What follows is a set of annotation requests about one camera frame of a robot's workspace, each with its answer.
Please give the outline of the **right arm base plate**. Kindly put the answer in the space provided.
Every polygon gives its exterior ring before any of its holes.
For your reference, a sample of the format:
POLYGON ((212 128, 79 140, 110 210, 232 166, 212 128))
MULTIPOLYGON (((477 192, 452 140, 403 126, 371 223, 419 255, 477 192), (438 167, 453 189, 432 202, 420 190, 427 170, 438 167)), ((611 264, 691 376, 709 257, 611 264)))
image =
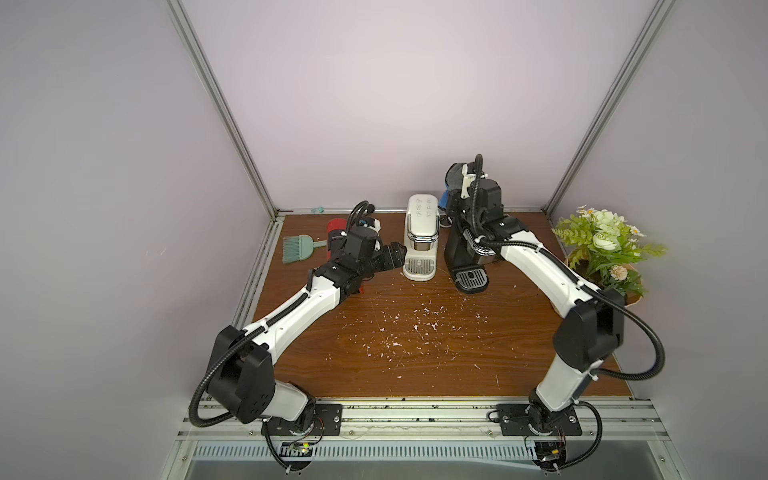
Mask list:
POLYGON ((495 407, 491 419, 500 426, 503 436, 581 436, 573 405, 551 412, 535 404, 503 403, 495 407))

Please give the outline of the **white coffee machine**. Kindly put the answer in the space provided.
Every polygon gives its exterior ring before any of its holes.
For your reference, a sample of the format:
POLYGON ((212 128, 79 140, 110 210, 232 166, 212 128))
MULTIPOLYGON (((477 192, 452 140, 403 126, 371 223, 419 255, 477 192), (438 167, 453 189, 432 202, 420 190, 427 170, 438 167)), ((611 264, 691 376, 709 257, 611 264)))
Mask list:
POLYGON ((403 265, 403 275, 409 280, 426 282, 435 276, 439 230, 438 199, 430 194, 411 196, 405 217, 407 252, 403 265))

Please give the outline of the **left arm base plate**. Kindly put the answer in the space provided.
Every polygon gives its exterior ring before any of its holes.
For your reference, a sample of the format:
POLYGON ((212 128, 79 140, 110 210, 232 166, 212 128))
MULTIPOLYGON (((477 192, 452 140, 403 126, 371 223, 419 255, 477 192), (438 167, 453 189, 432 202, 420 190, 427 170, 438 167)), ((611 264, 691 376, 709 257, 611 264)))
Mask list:
POLYGON ((339 403, 319 403, 310 405, 297 420, 289 421, 278 417, 267 423, 270 435, 284 437, 302 436, 339 436, 343 405, 339 403))

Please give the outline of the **black coffee machine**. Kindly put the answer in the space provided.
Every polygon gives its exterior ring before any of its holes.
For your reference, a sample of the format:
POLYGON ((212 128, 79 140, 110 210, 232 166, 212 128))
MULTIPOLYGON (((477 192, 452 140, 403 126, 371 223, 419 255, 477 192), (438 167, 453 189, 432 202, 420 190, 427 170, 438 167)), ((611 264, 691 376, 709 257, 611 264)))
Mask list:
POLYGON ((494 250, 474 243, 468 230, 450 227, 444 259, 456 289, 464 294, 483 292, 489 285, 485 265, 497 258, 494 250))

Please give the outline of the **red coffee machine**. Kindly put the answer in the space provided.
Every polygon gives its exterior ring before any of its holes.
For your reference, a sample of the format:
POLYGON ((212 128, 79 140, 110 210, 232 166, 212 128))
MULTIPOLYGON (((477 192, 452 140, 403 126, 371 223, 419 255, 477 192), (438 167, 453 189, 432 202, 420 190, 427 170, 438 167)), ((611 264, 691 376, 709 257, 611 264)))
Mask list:
POLYGON ((343 250, 346 240, 347 220, 335 218, 327 224, 327 258, 331 259, 343 250))

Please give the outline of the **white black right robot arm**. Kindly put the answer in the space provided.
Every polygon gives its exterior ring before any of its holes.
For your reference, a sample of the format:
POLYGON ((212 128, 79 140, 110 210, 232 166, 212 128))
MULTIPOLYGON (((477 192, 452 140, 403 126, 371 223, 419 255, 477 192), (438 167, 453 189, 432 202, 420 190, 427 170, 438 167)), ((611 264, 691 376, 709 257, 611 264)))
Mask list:
POLYGON ((552 435, 569 424, 580 395, 602 375, 642 381, 662 371, 666 355, 659 336, 626 308, 621 294, 579 275, 523 222, 505 213, 501 188, 484 173, 482 155, 453 164, 445 185, 451 227, 444 257, 456 288, 466 294, 483 292, 489 284, 486 265, 504 260, 544 293, 562 319, 553 337, 554 359, 524 410, 525 431, 552 435), (653 364, 643 372, 603 366, 623 343, 626 319, 646 334, 654 349, 653 364))

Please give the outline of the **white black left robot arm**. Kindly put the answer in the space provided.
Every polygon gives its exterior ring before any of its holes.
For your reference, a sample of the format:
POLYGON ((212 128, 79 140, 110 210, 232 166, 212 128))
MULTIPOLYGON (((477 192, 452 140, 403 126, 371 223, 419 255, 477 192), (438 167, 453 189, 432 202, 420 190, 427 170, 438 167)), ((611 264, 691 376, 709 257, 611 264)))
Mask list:
POLYGON ((291 298, 243 329, 227 326, 219 332, 188 407, 193 426, 277 418, 298 432, 312 428, 315 398, 277 380, 274 366, 302 333, 358 294, 366 281, 404 265, 406 247, 381 240, 374 211, 368 201, 353 208, 344 228, 335 230, 329 241, 329 259, 309 271, 305 285, 291 298))

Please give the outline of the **grey blue microfiber cloth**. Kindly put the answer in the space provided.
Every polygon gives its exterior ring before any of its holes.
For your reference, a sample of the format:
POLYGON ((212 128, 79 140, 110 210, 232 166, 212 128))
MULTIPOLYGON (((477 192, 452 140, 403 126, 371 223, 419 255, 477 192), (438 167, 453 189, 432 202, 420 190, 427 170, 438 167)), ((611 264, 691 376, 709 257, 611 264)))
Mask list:
POLYGON ((454 163, 447 170, 444 179, 445 191, 439 200, 439 208, 441 210, 446 211, 448 209, 449 198, 452 191, 462 190, 464 182, 464 166, 465 163, 454 163))

